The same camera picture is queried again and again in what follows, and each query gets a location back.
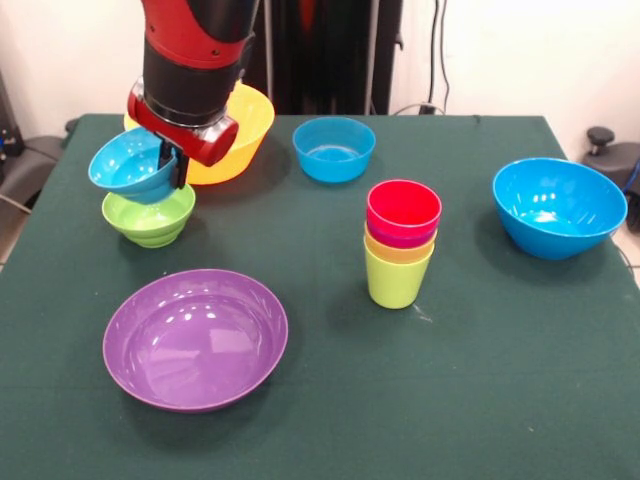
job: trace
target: green bowl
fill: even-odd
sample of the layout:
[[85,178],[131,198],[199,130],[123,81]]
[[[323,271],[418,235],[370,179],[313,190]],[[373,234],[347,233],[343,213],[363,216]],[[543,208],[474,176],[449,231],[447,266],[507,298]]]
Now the green bowl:
[[145,248],[160,248],[178,238],[195,203],[196,193],[190,185],[151,205],[109,193],[102,202],[102,215],[132,242]]

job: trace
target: large blue bowl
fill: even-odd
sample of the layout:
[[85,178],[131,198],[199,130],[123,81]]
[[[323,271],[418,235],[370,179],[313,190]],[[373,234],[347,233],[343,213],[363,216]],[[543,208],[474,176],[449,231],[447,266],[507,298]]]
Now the large blue bowl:
[[158,170],[160,139],[144,128],[121,133],[104,145],[89,165],[89,178],[98,187],[132,202],[152,204],[174,191],[171,173],[176,158]]
[[302,170],[324,183],[343,183],[364,173],[376,136],[368,126],[346,117],[322,117],[300,125],[293,145]]
[[597,245],[627,216],[627,201],[611,180],[567,160],[513,162],[493,179],[493,196],[513,241],[548,260]]

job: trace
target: green tablecloth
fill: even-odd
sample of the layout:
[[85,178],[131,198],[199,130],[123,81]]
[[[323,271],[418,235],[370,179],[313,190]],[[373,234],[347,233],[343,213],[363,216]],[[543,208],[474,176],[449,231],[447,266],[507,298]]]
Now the green tablecloth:
[[[640,295],[611,242],[550,263],[503,232],[490,182],[561,155],[541,118],[367,118],[370,168],[328,187],[300,171],[280,117],[249,170],[198,189],[175,244],[143,250],[87,179],[121,118],[82,119],[0,274],[0,478],[637,479]],[[444,213],[415,306],[365,287],[367,190],[434,187]],[[181,270],[268,285],[290,322],[271,379],[232,408],[165,413],[120,391],[101,340],[114,310]]]

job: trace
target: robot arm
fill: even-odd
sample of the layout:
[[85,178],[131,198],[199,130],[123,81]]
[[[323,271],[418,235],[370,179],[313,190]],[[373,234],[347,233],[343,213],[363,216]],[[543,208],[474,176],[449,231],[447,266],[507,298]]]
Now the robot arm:
[[235,140],[225,105],[248,61],[258,2],[142,0],[144,67],[127,109],[162,139],[160,163],[178,156],[178,187],[189,157],[213,165]]

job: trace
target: lime green cup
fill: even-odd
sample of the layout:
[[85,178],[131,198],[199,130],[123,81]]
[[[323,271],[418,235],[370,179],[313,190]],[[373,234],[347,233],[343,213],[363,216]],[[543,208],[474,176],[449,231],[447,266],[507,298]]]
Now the lime green cup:
[[384,308],[400,309],[411,305],[422,285],[434,248],[413,263],[391,263],[376,256],[364,242],[367,281],[371,299]]
[[102,215],[133,243],[144,248],[160,248],[178,238],[195,203],[196,193],[190,185],[151,205],[109,193],[102,202]]

